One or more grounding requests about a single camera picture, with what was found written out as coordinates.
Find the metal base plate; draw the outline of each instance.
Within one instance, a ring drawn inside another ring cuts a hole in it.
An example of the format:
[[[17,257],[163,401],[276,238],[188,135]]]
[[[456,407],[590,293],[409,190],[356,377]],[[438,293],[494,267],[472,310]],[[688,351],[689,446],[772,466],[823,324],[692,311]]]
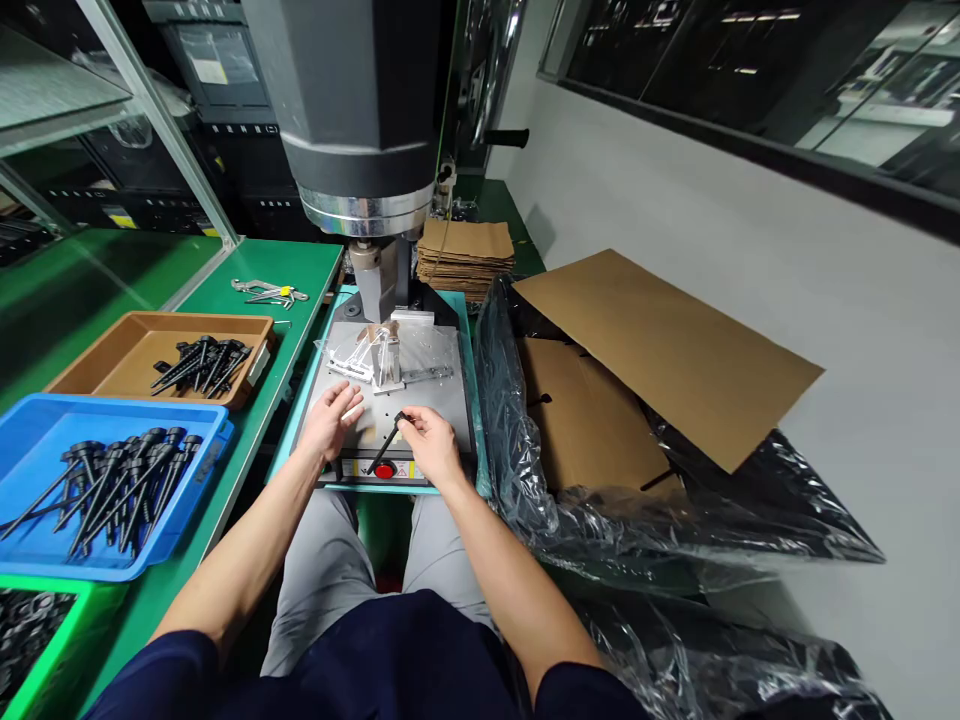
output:
[[[354,343],[361,328],[362,325],[356,322],[332,323],[327,334],[326,347],[335,348],[342,343]],[[425,356],[443,358],[442,364],[453,367],[453,376],[411,383],[403,390],[382,395],[374,395],[369,383],[360,383],[366,410],[360,421],[347,433],[341,457],[372,460],[393,430],[393,418],[396,417],[397,413],[407,405],[426,405],[434,408],[453,426],[457,435],[457,445],[460,449],[461,459],[464,461],[464,468],[467,469],[468,473],[472,472],[472,468],[476,465],[476,453],[474,450],[473,426],[469,420],[464,387],[459,332],[450,332],[445,335],[427,333],[427,331],[433,329],[432,326],[400,323],[398,333],[400,336],[400,366],[413,370],[417,369],[418,363],[422,364]],[[327,360],[328,356],[325,352],[320,367],[317,369],[313,387],[310,390],[310,399],[307,402],[306,410],[303,417],[300,418],[300,429],[297,431],[294,446],[299,442],[303,422],[309,415],[314,403],[327,388],[348,379],[330,370],[327,367]],[[400,462],[409,461],[412,458],[413,454],[410,451],[410,446],[403,439],[403,436],[397,433],[383,459]],[[347,471],[344,472],[342,480],[340,478],[334,479],[331,472],[322,476],[321,481],[364,483],[370,481],[370,478],[363,476],[363,474],[360,476],[350,474],[349,468],[352,466],[353,463],[344,462]],[[395,477],[389,481],[381,480],[379,482],[400,485],[427,484],[423,479],[411,477]]]

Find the red button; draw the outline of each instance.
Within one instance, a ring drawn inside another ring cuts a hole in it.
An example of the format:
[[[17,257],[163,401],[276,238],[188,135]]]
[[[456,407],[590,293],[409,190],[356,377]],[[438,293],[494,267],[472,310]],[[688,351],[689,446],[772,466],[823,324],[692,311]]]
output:
[[[386,462],[380,463],[377,465],[376,469],[373,471],[373,474],[376,475],[381,480],[389,480],[394,475],[397,474],[397,469],[393,466],[393,463]]]

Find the hand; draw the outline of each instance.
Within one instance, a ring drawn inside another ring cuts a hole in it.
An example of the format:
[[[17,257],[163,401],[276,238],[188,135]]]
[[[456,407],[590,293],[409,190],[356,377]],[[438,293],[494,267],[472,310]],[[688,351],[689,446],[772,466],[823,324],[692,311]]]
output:
[[[344,417],[347,412],[363,402],[360,386],[349,387],[343,380],[328,388],[310,411],[303,434],[297,445],[297,451],[309,453],[322,465],[332,462],[343,448],[343,438],[347,429],[354,425],[364,408],[358,408]]]
[[[411,405],[403,412],[413,419],[413,424],[400,420],[397,429],[413,450],[413,460],[424,477],[441,493],[458,482],[466,482],[450,423],[433,408]]]

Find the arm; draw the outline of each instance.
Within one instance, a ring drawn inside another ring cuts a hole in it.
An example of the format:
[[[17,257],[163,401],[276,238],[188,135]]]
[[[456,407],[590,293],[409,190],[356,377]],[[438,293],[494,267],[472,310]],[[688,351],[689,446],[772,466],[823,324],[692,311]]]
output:
[[[336,458],[347,428],[363,414],[363,396],[346,381],[314,406],[297,449],[256,502],[200,564],[163,616],[151,641],[176,630],[199,630],[221,659],[273,580],[293,540],[323,466]]]
[[[423,474],[440,491],[460,529],[470,564],[497,627],[523,667],[530,697],[561,662],[602,668],[573,608],[533,555],[467,481],[453,429],[436,411],[406,407],[398,423]]]

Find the metal bracket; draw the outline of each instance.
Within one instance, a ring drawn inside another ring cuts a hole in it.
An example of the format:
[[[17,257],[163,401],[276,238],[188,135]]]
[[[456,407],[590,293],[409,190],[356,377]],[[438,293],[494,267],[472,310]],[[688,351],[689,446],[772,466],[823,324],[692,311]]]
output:
[[[110,59],[116,63],[117,70],[150,120],[170,157],[177,164],[180,174],[220,234],[224,250],[232,250],[240,243],[240,237],[230,224],[227,213],[207,182],[190,146],[183,139],[183,133],[167,111],[163,98],[150,78],[150,71],[137,54],[109,0],[77,0],[77,4],[100,38]]]

